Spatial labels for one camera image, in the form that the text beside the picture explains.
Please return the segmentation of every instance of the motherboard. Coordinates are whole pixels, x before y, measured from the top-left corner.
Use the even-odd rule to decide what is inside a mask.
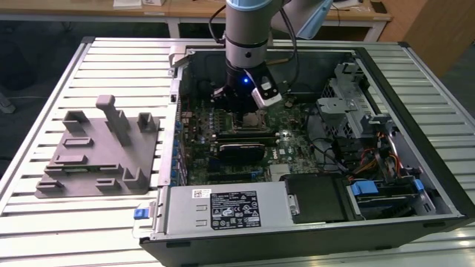
[[[319,171],[304,129],[308,104],[287,98],[242,121],[207,101],[184,100],[182,107],[188,185],[264,182]]]

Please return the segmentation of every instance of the aluminum extrusion table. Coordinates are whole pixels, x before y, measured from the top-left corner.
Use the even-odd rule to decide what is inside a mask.
[[[103,117],[97,95],[113,94],[128,116],[151,112],[172,120],[168,55],[208,39],[85,38],[0,181],[0,266],[160,266],[133,238],[133,209],[156,198],[163,135],[158,137],[145,195],[37,199],[35,186],[55,152],[68,110]],[[275,41],[288,46],[288,41]],[[363,46],[383,71],[456,179],[475,200],[475,120],[410,48],[396,43],[302,41],[302,46]],[[380,100],[375,101],[384,109]],[[137,221],[136,233],[151,220]],[[432,234],[390,250],[267,260],[227,266],[467,266],[475,261],[475,225]]]

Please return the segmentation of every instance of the cable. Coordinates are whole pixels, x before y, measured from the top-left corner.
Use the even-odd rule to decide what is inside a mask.
[[[7,97],[7,99],[29,99],[29,98],[48,99],[47,96],[15,96],[15,97]]]
[[[342,20],[340,20],[340,9],[335,6],[335,4],[332,4],[334,8],[336,8],[336,16],[339,17],[339,27],[342,24]]]
[[[12,157],[7,157],[7,156],[0,156],[0,160],[3,160],[3,161],[12,161],[13,158],[12,158]]]
[[[212,36],[212,38],[214,38],[216,43],[224,43],[224,40],[216,38],[214,27],[212,27],[212,23],[214,23],[214,18],[224,10],[224,8],[226,8],[226,5],[222,6],[222,8],[216,10],[215,14],[210,17],[210,22],[208,22],[210,33],[211,33],[211,36]]]
[[[295,58],[295,64],[296,64],[294,78],[288,82],[288,88],[291,88],[292,85],[295,84],[295,82],[298,81],[299,74],[300,74],[300,60],[299,60],[298,46],[296,46],[298,45],[296,44],[298,38],[295,36],[294,27],[292,27],[292,24],[291,24],[290,19],[287,17],[287,13],[283,10],[283,8],[280,9],[280,15],[282,15],[283,22],[286,23],[286,27],[287,27],[287,30],[288,30],[288,34],[290,34],[290,38],[292,40],[292,46],[294,46],[294,51],[292,51],[292,55],[290,57],[290,60],[292,60]]]

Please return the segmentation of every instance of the blue tab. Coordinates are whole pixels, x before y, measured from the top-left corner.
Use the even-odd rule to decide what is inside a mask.
[[[424,191],[424,185],[423,185],[423,182],[419,179],[414,180],[414,185],[415,185],[415,188],[418,189],[419,192]]]
[[[362,191],[359,190],[359,187],[356,184],[351,185],[351,191],[354,192],[354,195],[358,196],[362,194]]]
[[[351,185],[354,195],[378,194],[378,187],[374,181],[358,181]]]
[[[148,219],[148,209],[135,209],[135,211],[133,211],[133,219],[135,220]]]

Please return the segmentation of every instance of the wooden table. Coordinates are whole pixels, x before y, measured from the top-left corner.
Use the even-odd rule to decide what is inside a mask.
[[[180,38],[180,23],[207,23],[211,15],[226,0],[167,0],[162,7],[143,6],[141,9],[113,10],[113,0],[0,0],[0,20],[79,21],[79,22],[164,22],[171,38]],[[331,10],[324,26],[370,28],[364,41],[378,41],[390,14],[372,11],[370,1],[363,6],[371,11],[346,8]],[[223,12],[215,23],[226,22]]]

